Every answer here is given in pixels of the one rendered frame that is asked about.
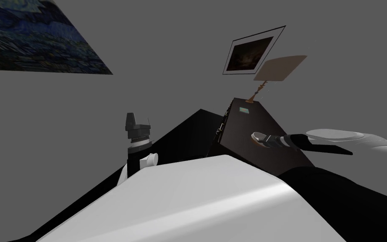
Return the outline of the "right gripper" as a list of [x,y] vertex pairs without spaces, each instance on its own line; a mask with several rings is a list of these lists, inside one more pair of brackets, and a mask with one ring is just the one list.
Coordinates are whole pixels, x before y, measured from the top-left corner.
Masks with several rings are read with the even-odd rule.
[[284,144],[281,141],[281,136],[266,135],[260,132],[254,132],[251,134],[251,138],[254,142],[263,144],[265,147],[283,147]]

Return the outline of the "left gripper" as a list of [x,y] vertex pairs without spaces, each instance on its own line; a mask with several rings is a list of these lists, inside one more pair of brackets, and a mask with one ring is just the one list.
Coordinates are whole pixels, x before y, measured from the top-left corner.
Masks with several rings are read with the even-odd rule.
[[128,139],[137,139],[150,136],[150,125],[136,124],[135,114],[127,113],[125,129],[128,133]]

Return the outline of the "dark brown bedside cabinet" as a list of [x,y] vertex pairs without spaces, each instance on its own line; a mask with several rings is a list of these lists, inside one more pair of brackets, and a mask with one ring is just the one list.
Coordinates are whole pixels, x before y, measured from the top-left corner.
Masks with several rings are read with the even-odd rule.
[[[249,109],[249,114],[241,113],[240,107]],[[302,151],[288,147],[265,148],[253,142],[251,134],[254,132],[275,136],[286,134],[257,101],[246,103],[245,99],[234,98],[218,128],[207,154],[209,157],[230,155],[274,176],[295,167],[314,166]]]

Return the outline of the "table lamp with beige shade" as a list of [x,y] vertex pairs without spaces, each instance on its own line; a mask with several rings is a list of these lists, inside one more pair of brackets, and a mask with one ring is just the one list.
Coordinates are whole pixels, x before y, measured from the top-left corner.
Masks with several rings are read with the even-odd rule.
[[251,98],[246,103],[253,103],[255,96],[267,82],[282,82],[293,72],[307,57],[307,55],[293,55],[270,59],[264,62],[254,77],[254,81],[263,81]]

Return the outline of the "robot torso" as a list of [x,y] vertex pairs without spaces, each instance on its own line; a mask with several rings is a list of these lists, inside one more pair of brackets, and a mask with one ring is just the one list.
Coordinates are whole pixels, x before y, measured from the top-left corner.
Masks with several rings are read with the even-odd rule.
[[147,167],[38,242],[345,242],[279,178],[228,155]]

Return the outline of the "blue swirl painting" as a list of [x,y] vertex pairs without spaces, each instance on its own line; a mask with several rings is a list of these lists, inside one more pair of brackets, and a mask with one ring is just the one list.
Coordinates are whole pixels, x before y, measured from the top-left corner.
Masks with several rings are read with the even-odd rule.
[[0,70],[111,74],[54,0],[0,0]]

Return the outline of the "dark picture in white frame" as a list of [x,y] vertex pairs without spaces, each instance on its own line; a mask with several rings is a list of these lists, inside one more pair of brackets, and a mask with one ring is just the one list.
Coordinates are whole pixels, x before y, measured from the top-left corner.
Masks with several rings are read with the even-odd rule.
[[285,29],[285,25],[232,41],[224,75],[255,74]]

